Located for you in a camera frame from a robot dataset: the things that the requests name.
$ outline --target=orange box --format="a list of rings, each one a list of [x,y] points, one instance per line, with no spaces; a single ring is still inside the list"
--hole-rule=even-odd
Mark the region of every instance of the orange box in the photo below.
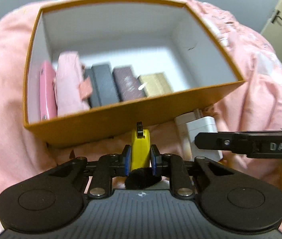
[[[164,72],[173,93],[119,102],[41,121],[39,71],[75,50],[85,66],[132,65],[136,76]],[[74,0],[40,9],[26,59],[24,126],[59,148],[164,123],[214,104],[244,83],[221,44],[186,3]]]

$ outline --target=black fuzzy object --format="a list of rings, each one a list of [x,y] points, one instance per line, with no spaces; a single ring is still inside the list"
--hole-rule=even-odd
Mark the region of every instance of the black fuzzy object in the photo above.
[[[155,177],[150,167],[135,169],[125,180],[127,190],[143,190],[162,180],[162,177]]]

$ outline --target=light pink pouch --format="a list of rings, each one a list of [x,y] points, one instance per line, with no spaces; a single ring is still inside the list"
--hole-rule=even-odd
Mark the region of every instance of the light pink pouch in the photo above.
[[[92,93],[92,86],[90,79],[83,81],[78,52],[67,51],[60,54],[55,88],[58,117],[90,109],[86,99]]]
[[[40,115],[42,120],[57,117],[57,105],[54,94],[56,72],[49,61],[43,62],[40,68]]]

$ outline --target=bed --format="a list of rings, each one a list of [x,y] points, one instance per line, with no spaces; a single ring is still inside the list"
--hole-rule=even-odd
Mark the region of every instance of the bed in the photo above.
[[[272,46],[259,33],[237,22],[230,12],[196,0],[176,1],[185,1],[197,11],[247,80],[204,114],[216,119],[219,131],[282,128],[282,64]],[[120,153],[130,143],[130,134],[126,133],[75,148],[54,149],[23,128],[22,81],[31,31],[39,8],[56,2],[28,4],[0,20],[0,193],[68,161],[72,149],[75,156],[95,161],[104,154]],[[183,156],[173,121],[149,129],[151,142],[161,153]],[[224,160],[230,167],[281,186],[281,160],[251,160],[231,152],[224,152]],[[122,186],[122,180],[115,180],[113,186]]]

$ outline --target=box rim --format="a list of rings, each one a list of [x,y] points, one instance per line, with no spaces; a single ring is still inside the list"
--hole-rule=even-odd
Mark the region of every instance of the box rim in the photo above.
[[[54,121],[58,121],[59,119],[61,119],[61,118],[53,118],[51,120],[47,120],[47,121],[44,121],[44,122],[39,121],[39,122],[31,123],[31,124],[29,124],[29,122],[28,122],[28,100],[27,100],[28,73],[29,73],[29,67],[30,67],[30,59],[31,59],[31,55],[32,55],[33,41],[34,41],[34,37],[35,37],[36,31],[37,31],[37,27],[38,27],[41,15],[43,15],[44,13],[52,12],[52,11],[58,11],[58,10],[61,10],[61,9],[72,8],[72,7],[82,6],[82,5],[87,5],[87,4],[113,3],[113,2],[137,2],[137,3],[161,4],[161,5],[168,5],[168,6],[174,6],[174,7],[179,7],[179,8],[185,7],[186,10],[199,23],[199,25],[205,30],[205,32],[208,34],[210,40],[219,49],[222,56],[225,58],[228,65],[230,66],[233,74],[237,78],[237,81],[235,81],[235,82],[229,82],[229,83],[218,84],[218,85],[192,88],[192,89],[187,89],[187,90],[184,90],[184,91],[174,92],[173,94],[198,90],[198,89],[202,89],[202,88],[221,87],[221,86],[229,85],[229,84],[233,84],[233,83],[244,83],[245,82],[245,80],[244,80],[242,74],[240,73],[238,67],[236,66],[236,64],[234,63],[232,58],[228,55],[228,53],[225,51],[225,48],[220,44],[220,42],[218,42],[218,40],[214,36],[214,34],[204,24],[204,22],[201,20],[199,15],[194,10],[192,10],[191,6],[187,2],[173,1],[173,0],[65,0],[65,1],[61,1],[61,2],[42,6],[38,11],[38,14],[37,14],[37,17],[36,17],[36,20],[35,20],[35,23],[34,23],[34,26],[33,26],[33,29],[32,29],[32,33],[31,33],[31,36],[30,36],[30,42],[29,42],[29,46],[28,46],[28,51],[27,51],[24,77],[23,77],[24,78],[23,79],[23,125],[24,125],[25,128],[29,128],[29,127],[32,127],[32,126],[40,126],[40,125],[43,125],[45,123],[54,122]],[[161,96],[158,96],[158,97],[163,97],[163,96],[169,96],[169,94],[161,95]],[[127,102],[120,102],[120,103],[121,104],[123,103],[123,105],[124,105],[124,104],[130,104],[130,103],[133,103],[133,102],[134,102],[134,100],[127,101]],[[113,105],[106,105],[106,106],[98,107],[94,110],[93,109],[91,109],[91,110],[99,111],[99,110],[103,110],[105,107],[112,107],[112,106]],[[86,112],[78,112],[78,113],[67,115],[66,117],[77,116],[77,115],[81,115],[81,114],[86,114]]]

